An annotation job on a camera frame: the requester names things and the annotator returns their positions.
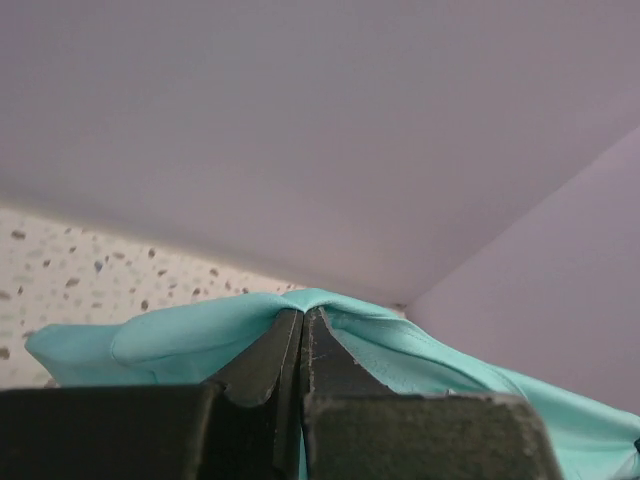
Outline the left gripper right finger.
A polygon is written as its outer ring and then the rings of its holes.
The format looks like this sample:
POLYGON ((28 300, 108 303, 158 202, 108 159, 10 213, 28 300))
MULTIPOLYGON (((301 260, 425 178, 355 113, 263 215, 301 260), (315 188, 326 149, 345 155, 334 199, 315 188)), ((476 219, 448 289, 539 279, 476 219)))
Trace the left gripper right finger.
POLYGON ((502 394, 398 394, 304 316, 302 421, 311 479, 559 479, 532 407, 502 394))

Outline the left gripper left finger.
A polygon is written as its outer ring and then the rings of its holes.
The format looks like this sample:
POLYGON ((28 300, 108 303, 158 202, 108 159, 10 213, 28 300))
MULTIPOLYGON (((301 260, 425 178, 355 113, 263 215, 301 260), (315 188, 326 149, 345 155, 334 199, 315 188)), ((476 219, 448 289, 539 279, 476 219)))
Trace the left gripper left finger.
POLYGON ((5 479, 293 479, 303 315, 199 384, 9 390, 5 479))

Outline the teal t-shirt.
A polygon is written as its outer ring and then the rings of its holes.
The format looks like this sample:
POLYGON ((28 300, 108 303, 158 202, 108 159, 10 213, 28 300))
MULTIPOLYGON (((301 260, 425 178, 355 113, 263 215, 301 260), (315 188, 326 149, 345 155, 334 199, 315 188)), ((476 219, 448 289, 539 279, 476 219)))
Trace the teal t-shirt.
POLYGON ((218 298, 122 324, 52 324, 25 347, 61 386, 197 383, 249 347, 281 311, 317 307, 346 350, 393 391, 521 396, 544 421, 565 478, 638 476, 636 415, 483 362, 388 309, 321 289, 218 298))

